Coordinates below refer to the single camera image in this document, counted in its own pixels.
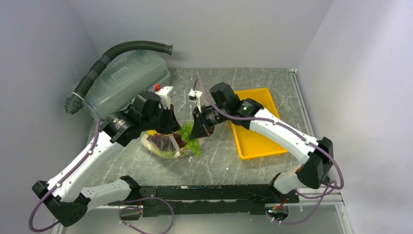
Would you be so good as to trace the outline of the purple grape bunch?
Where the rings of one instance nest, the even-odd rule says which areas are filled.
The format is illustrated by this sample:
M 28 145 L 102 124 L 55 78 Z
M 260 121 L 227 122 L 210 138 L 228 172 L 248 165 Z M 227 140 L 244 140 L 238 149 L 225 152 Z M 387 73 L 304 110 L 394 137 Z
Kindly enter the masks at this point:
M 179 149 L 183 147 L 181 136 L 179 134 L 170 134 L 170 135 L 164 135 L 164 134 L 157 134 L 153 136 L 148 136 L 147 141 L 154 144 L 159 150 L 161 151 L 176 151 L 176 148 L 174 146 L 174 141 L 178 144 Z

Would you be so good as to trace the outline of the clear pink zip top bag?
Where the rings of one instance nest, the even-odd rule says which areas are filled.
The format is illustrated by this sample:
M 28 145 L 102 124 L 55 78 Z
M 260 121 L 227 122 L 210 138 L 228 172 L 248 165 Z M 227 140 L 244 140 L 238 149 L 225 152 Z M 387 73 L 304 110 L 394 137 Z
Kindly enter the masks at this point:
M 189 134 L 193 121 L 179 121 L 181 129 L 172 134 L 161 134 L 149 130 L 141 135 L 142 145 L 153 154 L 166 159 L 178 159 L 186 156 L 200 157 L 204 139 L 190 140 Z

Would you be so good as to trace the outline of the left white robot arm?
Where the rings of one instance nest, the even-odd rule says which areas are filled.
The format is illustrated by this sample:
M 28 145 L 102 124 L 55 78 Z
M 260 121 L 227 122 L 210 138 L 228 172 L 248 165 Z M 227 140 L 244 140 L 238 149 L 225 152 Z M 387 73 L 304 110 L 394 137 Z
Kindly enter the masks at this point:
M 171 104 L 172 88 L 139 93 L 126 109 L 97 122 L 95 136 L 64 170 L 49 181 L 38 181 L 32 189 L 57 222 L 69 227 L 88 211 L 112 202 L 135 204 L 140 185 L 125 175 L 108 184 L 88 187 L 87 180 L 117 150 L 126 147 L 143 132 L 171 134 L 180 129 Z

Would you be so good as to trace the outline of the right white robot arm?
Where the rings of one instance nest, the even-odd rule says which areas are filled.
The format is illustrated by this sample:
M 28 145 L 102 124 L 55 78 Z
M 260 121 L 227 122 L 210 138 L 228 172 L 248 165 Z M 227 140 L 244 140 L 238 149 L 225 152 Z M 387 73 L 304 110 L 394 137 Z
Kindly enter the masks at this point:
M 318 189 L 333 166 L 332 142 L 302 133 L 280 120 L 260 102 L 241 99 L 224 82 L 214 85 L 206 97 L 210 105 L 198 104 L 192 110 L 193 127 L 189 139 L 209 137 L 215 126 L 229 120 L 280 145 L 299 162 L 296 168 L 275 176 L 268 189 L 269 198 L 281 202 L 287 193 L 300 187 Z

